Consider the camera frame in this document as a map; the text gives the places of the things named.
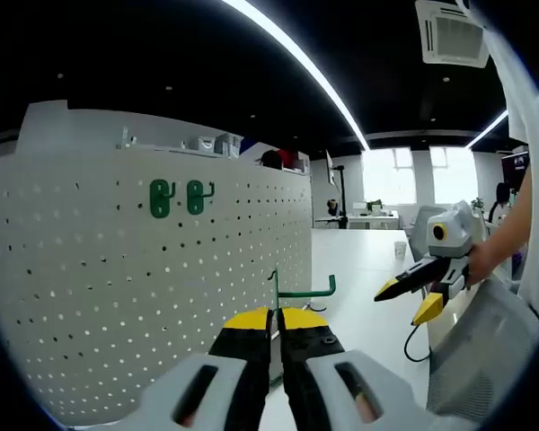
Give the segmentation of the person's right hand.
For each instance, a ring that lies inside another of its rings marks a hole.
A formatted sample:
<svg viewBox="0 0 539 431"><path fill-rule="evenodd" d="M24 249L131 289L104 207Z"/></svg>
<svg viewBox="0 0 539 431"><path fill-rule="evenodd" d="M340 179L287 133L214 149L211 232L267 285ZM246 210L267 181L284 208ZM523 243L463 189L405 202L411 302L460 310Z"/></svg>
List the person's right hand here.
<svg viewBox="0 0 539 431"><path fill-rule="evenodd" d="M503 247L492 238L475 243L468 255L468 275L465 284L474 286L482 282L506 258Z"/></svg>

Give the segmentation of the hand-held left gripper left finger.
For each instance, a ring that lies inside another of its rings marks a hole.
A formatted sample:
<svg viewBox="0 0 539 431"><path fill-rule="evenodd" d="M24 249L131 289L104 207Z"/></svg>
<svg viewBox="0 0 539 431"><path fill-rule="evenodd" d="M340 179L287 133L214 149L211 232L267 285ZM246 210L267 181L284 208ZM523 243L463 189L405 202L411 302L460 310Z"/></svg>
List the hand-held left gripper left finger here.
<svg viewBox="0 0 539 431"><path fill-rule="evenodd" d="M145 391L138 430L257 430L270 388L273 311L225 323L206 354L194 353Z"/></svg>

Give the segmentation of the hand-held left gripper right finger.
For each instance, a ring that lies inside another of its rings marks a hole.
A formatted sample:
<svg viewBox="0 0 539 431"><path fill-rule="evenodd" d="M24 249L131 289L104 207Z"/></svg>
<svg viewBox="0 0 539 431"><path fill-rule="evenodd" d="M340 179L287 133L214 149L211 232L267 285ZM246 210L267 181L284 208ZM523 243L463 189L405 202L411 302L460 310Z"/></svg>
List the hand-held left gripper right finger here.
<svg viewBox="0 0 539 431"><path fill-rule="evenodd" d="M278 311L284 391L299 430L427 430L435 416L400 376L346 350L309 310Z"/></svg>

